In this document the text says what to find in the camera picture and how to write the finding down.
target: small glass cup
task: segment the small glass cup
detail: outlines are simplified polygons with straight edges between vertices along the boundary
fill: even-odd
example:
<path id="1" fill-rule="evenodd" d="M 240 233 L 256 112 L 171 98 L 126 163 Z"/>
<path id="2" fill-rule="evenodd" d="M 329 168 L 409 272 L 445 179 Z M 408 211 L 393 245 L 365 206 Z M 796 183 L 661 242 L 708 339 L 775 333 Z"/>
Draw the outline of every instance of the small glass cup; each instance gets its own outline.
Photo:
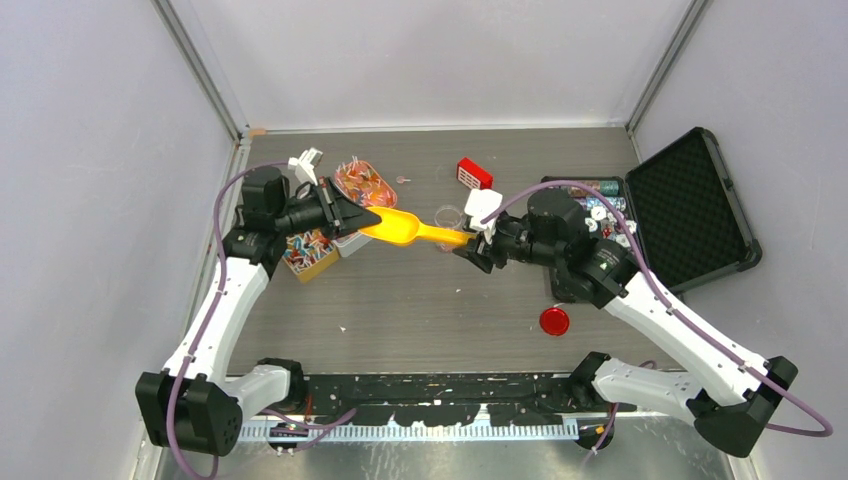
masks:
<path id="1" fill-rule="evenodd" d="M 435 218 L 433 219 L 437 227 L 447 228 L 450 230 L 462 230 L 462 223 L 465 221 L 465 214 L 453 205 L 442 205 L 436 210 Z M 440 252 L 450 253 L 456 246 L 447 243 L 437 243 L 436 248 Z"/>

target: red and white box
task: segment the red and white box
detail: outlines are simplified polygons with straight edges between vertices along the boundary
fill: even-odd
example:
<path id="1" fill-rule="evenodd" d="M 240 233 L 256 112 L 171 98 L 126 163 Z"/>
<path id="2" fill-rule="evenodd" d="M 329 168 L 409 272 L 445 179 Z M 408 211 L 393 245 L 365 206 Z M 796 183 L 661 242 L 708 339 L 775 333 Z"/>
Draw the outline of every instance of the red and white box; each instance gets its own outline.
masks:
<path id="1" fill-rule="evenodd" d="M 479 165 L 465 157 L 456 164 L 456 179 L 468 188 L 486 190 L 492 188 L 495 178 Z"/>

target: gray table surface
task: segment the gray table surface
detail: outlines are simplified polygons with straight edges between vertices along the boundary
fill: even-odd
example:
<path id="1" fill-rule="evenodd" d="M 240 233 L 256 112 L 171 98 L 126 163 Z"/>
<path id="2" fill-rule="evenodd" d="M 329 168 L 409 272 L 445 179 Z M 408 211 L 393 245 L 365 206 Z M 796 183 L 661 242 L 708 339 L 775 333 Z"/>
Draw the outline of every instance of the gray table surface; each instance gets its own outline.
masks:
<path id="1" fill-rule="evenodd" d="M 351 155 L 394 182 L 398 208 L 432 222 L 444 204 L 462 207 L 455 178 L 468 156 L 491 172 L 506 197 L 544 175 L 623 176 L 637 164 L 621 128 L 313 133 L 259 136 L 249 165 L 324 152 L 319 174 Z M 524 213 L 524 203 L 510 209 Z M 399 248 L 372 240 L 302 285 L 280 265 L 253 308 L 230 362 L 303 363 L 310 373 L 570 371 L 592 350 L 629 363 L 677 364 L 636 330 L 589 305 L 571 305 L 571 329 L 543 333 L 539 314 L 556 301 L 543 269 L 510 264 L 486 275 L 431 243 Z"/>

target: white bracket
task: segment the white bracket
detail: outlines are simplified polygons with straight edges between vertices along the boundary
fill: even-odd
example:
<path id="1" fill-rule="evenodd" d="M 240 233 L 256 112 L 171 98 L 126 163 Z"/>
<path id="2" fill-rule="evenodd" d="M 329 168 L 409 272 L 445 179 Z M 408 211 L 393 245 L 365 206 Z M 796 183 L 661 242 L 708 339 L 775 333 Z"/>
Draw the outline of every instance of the white bracket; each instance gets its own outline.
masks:
<path id="1" fill-rule="evenodd" d="M 630 403 L 679 418 L 690 425 L 695 416 L 686 401 L 701 391 L 701 385 L 691 373 L 634 367 L 617 358 L 607 360 L 598 368 L 592 386 L 608 402 Z"/>
<path id="2" fill-rule="evenodd" d="M 503 195 L 491 190 L 479 190 L 474 188 L 468 194 L 468 201 L 465 202 L 465 214 L 471 219 L 469 228 L 475 232 L 483 232 L 487 243 L 492 243 L 492 236 L 495 234 L 495 220 L 493 218 L 483 223 L 483 219 L 501 206 Z"/>
<path id="3" fill-rule="evenodd" d="M 300 158 L 289 158 L 289 170 L 294 170 L 294 176 L 301 184 L 311 183 L 318 185 L 318 177 L 315 176 L 315 167 L 321 163 L 324 153 L 318 149 L 310 148 L 300 154 Z"/>

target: wire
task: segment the wire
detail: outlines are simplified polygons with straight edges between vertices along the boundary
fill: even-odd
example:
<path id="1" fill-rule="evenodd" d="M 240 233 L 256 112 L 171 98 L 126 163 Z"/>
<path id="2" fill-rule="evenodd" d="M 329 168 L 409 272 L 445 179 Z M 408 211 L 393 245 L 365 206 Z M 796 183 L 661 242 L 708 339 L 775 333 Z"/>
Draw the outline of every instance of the wire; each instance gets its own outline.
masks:
<path id="1" fill-rule="evenodd" d="M 542 189 L 545 189 L 545 188 L 550 188 L 550 187 L 577 187 L 581 190 L 584 190 L 584 191 L 590 193 L 595 198 L 597 198 L 607 208 L 607 210 L 609 210 L 610 213 L 613 214 L 613 216 L 615 217 L 616 223 L 618 223 L 619 225 L 625 225 L 626 224 L 624 216 L 621 214 L 621 212 L 618 211 L 618 209 L 616 209 L 615 207 L 612 206 L 612 204 L 610 203 L 609 200 L 607 200 L 606 197 L 601 195 L 598 191 L 596 191 L 592 187 L 585 185 L 583 183 L 580 183 L 580 182 L 572 181 L 572 180 L 554 180 L 554 181 L 550 181 L 550 182 L 543 182 L 543 183 L 539 183 L 537 185 L 533 185 L 533 186 L 519 192 L 517 195 L 515 195 L 514 197 L 507 200 L 505 203 L 501 204 L 501 206 L 498 207 L 494 212 L 492 212 L 486 218 L 484 218 L 482 223 L 485 224 L 485 223 L 489 222 L 493 218 L 500 215 L 502 212 L 506 211 L 506 209 L 511 207 L 513 204 L 515 204 L 516 202 L 518 202 L 522 198 L 524 198 L 524 197 L 526 197 L 526 196 L 528 196 L 528 195 L 530 195 L 534 192 L 537 192 L 539 190 L 542 190 Z M 784 425 L 774 425 L 774 424 L 770 423 L 770 424 L 766 425 L 765 428 L 767 428 L 769 430 L 775 430 L 775 431 L 778 431 L 778 432 L 791 433 L 791 434 L 794 434 L 794 435 L 802 435 L 802 436 L 807 436 L 807 437 L 829 437 L 829 436 L 833 435 L 833 425 L 831 425 L 831 423 L 826 418 L 824 418 L 824 416 L 822 414 L 817 412 L 813 407 L 811 407 L 806 402 L 804 402 L 803 400 L 796 397 L 794 394 L 789 393 L 785 388 L 781 387 L 780 385 L 775 383 L 770 378 L 768 378 L 765 375 L 763 375 L 762 373 L 760 373 L 758 370 L 753 368 L 753 366 L 748 365 L 745 362 L 745 360 L 742 359 L 742 357 L 740 357 L 739 355 L 736 355 L 736 353 L 734 353 L 729 348 L 725 347 L 721 342 L 719 342 L 718 340 L 713 338 L 709 333 L 703 331 L 701 328 L 699 328 L 697 325 L 695 325 L 695 323 L 693 323 L 692 320 L 690 320 L 683 312 L 674 308 L 671 304 L 671 300 L 666 298 L 666 296 L 662 292 L 662 289 L 660 289 L 659 285 L 657 285 L 657 282 L 654 281 L 654 277 L 651 274 L 651 270 L 648 268 L 648 264 L 645 262 L 645 257 L 642 255 L 642 251 L 639 249 L 638 243 L 636 243 L 636 238 L 633 236 L 632 233 L 630 233 L 629 228 L 623 228 L 622 230 L 623 230 L 622 233 L 624 233 L 625 237 L 630 242 L 630 247 L 633 249 L 633 256 L 636 258 L 636 263 L 639 264 L 639 270 L 641 270 L 642 273 L 645 275 L 645 281 L 648 283 L 648 286 L 651 288 L 651 291 L 654 292 L 654 295 L 656 296 L 656 298 L 660 301 L 660 303 L 663 304 L 663 306 L 666 309 L 668 309 L 669 312 L 671 312 L 678 320 L 680 320 L 684 325 L 686 325 L 696 335 L 701 337 L 701 339 L 703 339 L 705 342 L 709 343 L 713 348 L 715 348 L 716 350 L 718 350 L 719 352 L 724 354 L 727 358 L 729 358 L 736 365 L 738 365 L 740 369 L 743 369 L 744 371 L 748 372 L 754 378 L 756 378 L 760 383 L 764 383 L 767 387 L 769 387 L 770 389 L 775 391 L 777 394 L 779 394 L 783 398 L 789 400 L 789 402 L 791 402 L 796 407 L 800 408 L 801 411 L 803 411 L 804 413 L 806 413 L 807 415 L 812 417 L 815 421 L 817 421 L 822 426 L 821 430 L 806 430 L 806 429 L 795 428 L 795 427 L 787 427 L 787 426 L 784 426 Z"/>
<path id="2" fill-rule="evenodd" d="M 315 444 L 318 443 L 319 441 L 321 441 L 322 438 L 324 438 L 327 435 L 329 435 L 330 433 L 332 433 L 332 431 L 336 427 L 338 427 L 340 425 L 344 425 L 345 423 L 349 422 L 354 417 L 354 415 L 356 415 L 356 409 L 351 408 L 350 410 L 347 411 L 347 413 L 345 413 L 344 415 L 339 417 L 338 420 L 336 420 L 335 422 L 332 422 L 332 423 L 328 423 L 326 425 L 313 425 L 313 424 L 298 422 L 296 420 L 292 420 L 291 418 L 283 415 L 282 413 L 275 412 L 274 410 L 271 410 L 271 409 L 268 409 L 268 408 L 266 408 L 265 410 L 262 410 L 262 413 L 264 413 L 265 415 L 273 415 L 273 416 L 279 418 L 280 420 L 282 420 L 286 423 L 298 426 L 300 428 L 305 428 L 307 430 L 323 430 L 323 432 L 321 432 L 320 435 L 313 438 L 312 440 L 306 442 L 303 445 L 298 445 L 296 448 L 289 450 L 291 453 L 297 453 L 297 452 L 302 452 L 302 451 L 306 450 L 307 448 L 314 447 Z"/>
<path id="3" fill-rule="evenodd" d="M 266 408 L 265 410 L 262 410 L 261 413 L 263 413 L 265 415 L 273 415 L 273 416 L 279 418 L 280 420 L 282 420 L 286 423 L 292 424 L 296 427 L 304 428 L 306 430 L 326 430 L 326 429 L 332 430 L 332 429 L 338 427 L 339 425 L 344 425 L 345 423 L 350 421 L 350 419 L 353 418 L 354 415 L 356 415 L 356 409 L 352 408 L 352 409 L 348 410 L 344 415 L 339 417 L 338 420 L 336 420 L 335 422 L 332 422 L 332 423 L 328 423 L 326 425 L 315 425 L 313 423 L 298 422 L 297 420 L 293 420 L 293 419 L 283 415 L 280 412 L 271 410 L 270 408 Z"/>
<path id="4" fill-rule="evenodd" d="M 237 173 L 231 179 L 227 180 L 227 183 L 224 184 L 223 188 L 221 188 L 221 190 L 218 192 L 218 196 L 215 198 L 215 205 L 212 209 L 212 233 L 215 237 L 215 248 L 217 250 L 218 255 L 218 264 L 221 266 L 220 274 L 218 276 L 218 291 L 216 291 L 215 296 L 212 297 L 212 303 L 209 305 L 209 310 L 206 311 L 206 315 L 200 322 L 200 326 L 197 329 L 197 334 L 194 336 L 194 340 L 191 341 L 186 356 L 183 357 L 183 363 L 180 366 L 180 370 L 174 377 L 174 385 L 171 387 L 170 397 L 168 398 L 168 406 L 165 412 L 165 433 L 168 437 L 168 445 L 171 447 L 171 450 L 174 454 L 174 460 L 177 462 L 177 465 L 179 465 L 180 469 L 186 473 L 186 475 L 195 480 L 211 480 L 215 478 L 215 476 L 218 474 L 218 456 L 216 455 L 212 457 L 212 472 L 209 474 L 209 476 L 204 477 L 197 473 L 191 467 L 191 465 L 188 464 L 185 455 L 183 455 L 182 450 L 180 450 L 179 444 L 177 443 L 177 435 L 174 428 L 174 421 L 175 412 L 177 409 L 177 398 L 180 395 L 180 387 L 183 384 L 183 379 L 185 378 L 186 371 L 188 370 L 188 366 L 191 363 L 192 358 L 194 358 L 194 352 L 197 350 L 197 346 L 200 345 L 200 341 L 203 338 L 203 334 L 206 333 L 206 329 L 209 327 L 209 322 L 212 321 L 212 316 L 215 314 L 215 310 L 218 308 L 218 304 L 221 303 L 221 296 L 223 295 L 224 288 L 227 283 L 227 257 L 224 254 L 224 239 L 223 235 L 221 234 L 221 202 L 223 201 L 224 195 L 227 193 L 227 190 L 229 190 L 230 187 L 232 187 L 240 178 L 247 175 L 248 173 L 262 167 L 275 167 L 287 164 L 288 161 L 278 161 L 257 165 L 255 167 L 243 170 Z"/>

